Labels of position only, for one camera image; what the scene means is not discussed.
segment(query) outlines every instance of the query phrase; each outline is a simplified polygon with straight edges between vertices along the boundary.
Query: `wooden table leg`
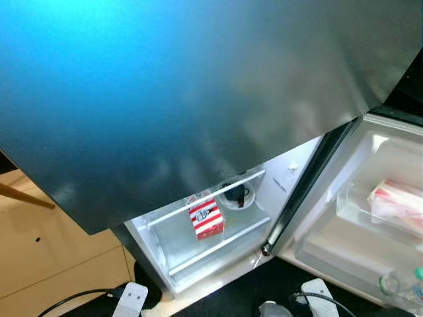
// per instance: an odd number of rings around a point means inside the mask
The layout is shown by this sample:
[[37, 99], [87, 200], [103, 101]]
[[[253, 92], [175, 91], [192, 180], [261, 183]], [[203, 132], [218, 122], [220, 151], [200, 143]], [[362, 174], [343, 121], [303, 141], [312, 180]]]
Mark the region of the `wooden table leg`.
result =
[[28, 195], [26, 193], [22, 193], [8, 185], [4, 185], [0, 183], [0, 195], [17, 199], [20, 201], [25, 201], [27, 203], [32, 203], [34, 205], [42, 206], [45, 208], [53, 209], [55, 207], [54, 204], [48, 203], [47, 201], [35, 198], [31, 195]]

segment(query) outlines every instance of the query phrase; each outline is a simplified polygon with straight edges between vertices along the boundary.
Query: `floor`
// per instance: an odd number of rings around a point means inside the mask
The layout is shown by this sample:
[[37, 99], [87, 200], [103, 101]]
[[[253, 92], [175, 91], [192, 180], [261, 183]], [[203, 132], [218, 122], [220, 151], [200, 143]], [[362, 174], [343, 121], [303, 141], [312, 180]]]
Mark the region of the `floor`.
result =
[[[51, 201], [20, 170], [0, 183]], [[87, 235], [59, 207], [46, 209], [0, 196], [0, 315], [36, 316], [69, 295], [134, 280], [134, 259], [109, 230]], [[87, 295], [49, 317], [93, 299]]]

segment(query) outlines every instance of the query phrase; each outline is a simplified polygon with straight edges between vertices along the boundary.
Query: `bottle cap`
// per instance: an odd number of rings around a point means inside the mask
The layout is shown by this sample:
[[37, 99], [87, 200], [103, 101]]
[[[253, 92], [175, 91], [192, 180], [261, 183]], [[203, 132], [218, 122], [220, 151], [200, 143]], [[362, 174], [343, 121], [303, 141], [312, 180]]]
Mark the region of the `bottle cap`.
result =
[[423, 266], [417, 267], [416, 270], [414, 271], [414, 274], [417, 279], [423, 281]]

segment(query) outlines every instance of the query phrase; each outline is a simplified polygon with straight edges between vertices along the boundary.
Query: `black cable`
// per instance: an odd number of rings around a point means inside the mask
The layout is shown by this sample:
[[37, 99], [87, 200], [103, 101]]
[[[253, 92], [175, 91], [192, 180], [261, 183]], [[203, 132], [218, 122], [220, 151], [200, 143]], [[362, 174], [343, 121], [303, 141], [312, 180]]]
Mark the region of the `black cable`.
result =
[[307, 297], [307, 296], [311, 296], [311, 297], [318, 297], [318, 298], [320, 298], [320, 299], [325, 299], [325, 300], [327, 300], [327, 301], [329, 301], [329, 302], [332, 302], [333, 304], [335, 304], [335, 305], [337, 305], [337, 306], [339, 306], [340, 308], [342, 308], [343, 310], [345, 310], [347, 313], [348, 313], [348, 315], [350, 315], [351, 317], [356, 317], [356, 315], [354, 315], [352, 312], [351, 312], [351, 310], [349, 310], [348, 308], [346, 308], [343, 304], [341, 304], [340, 302], [337, 302], [336, 300], [334, 300], [334, 299], [332, 299], [332, 298], [330, 298], [330, 297], [328, 297], [328, 296], [324, 296], [324, 295], [322, 295], [322, 294], [317, 294], [317, 293], [294, 293], [294, 294], [292, 294], [291, 295], [291, 297], [293, 297], [293, 298], [295, 298], [295, 297], [300, 297], [300, 296], [304, 296], [304, 297]]
[[51, 312], [56, 307], [59, 307], [60, 305], [63, 305], [64, 303], [69, 302], [72, 299], [76, 299], [77, 297], [80, 297], [80, 296], [83, 296], [83, 295], [87, 295], [87, 294], [92, 294], [92, 293], [108, 293], [108, 294], [112, 294], [111, 293], [112, 291], [113, 291], [113, 289], [91, 289], [90, 291], [83, 291], [83, 292], [74, 294], [74, 295], [69, 296], [66, 299], [63, 299], [63, 300], [55, 303], [54, 305], [50, 306], [45, 311], [43, 311], [41, 314], [39, 314], [38, 317], [45, 316], [48, 312]]

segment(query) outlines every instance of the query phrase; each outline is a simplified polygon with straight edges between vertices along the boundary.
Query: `plastic bottle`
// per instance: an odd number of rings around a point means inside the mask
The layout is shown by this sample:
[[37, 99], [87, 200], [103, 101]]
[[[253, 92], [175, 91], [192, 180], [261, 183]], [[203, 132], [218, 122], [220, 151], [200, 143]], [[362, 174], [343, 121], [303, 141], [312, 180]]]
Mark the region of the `plastic bottle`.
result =
[[379, 288], [386, 295], [397, 295], [394, 302], [401, 308], [423, 314], [423, 267], [417, 267], [414, 274], [394, 270], [379, 279]]

